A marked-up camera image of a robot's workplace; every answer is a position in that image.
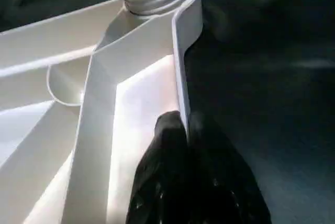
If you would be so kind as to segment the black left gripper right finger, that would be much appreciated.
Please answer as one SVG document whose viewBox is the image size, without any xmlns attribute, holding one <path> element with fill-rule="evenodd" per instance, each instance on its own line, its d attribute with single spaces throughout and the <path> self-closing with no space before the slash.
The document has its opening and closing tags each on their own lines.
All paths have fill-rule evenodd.
<svg viewBox="0 0 335 224">
<path fill-rule="evenodd" d="M 229 138 L 211 120 L 189 123 L 196 223 L 271 223 L 256 179 Z"/>
</svg>

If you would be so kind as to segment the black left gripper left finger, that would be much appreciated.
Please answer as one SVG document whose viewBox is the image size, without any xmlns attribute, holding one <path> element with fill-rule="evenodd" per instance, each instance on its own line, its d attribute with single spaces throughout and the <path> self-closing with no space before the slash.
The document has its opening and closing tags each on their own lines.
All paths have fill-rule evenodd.
<svg viewBox="0 0 335 224">
<path fill-rule="evenodd" d="M 188 223 L 187 137 L 180 112 L 158 117 L 135 172 L 126 223 Z"/>
</svg>

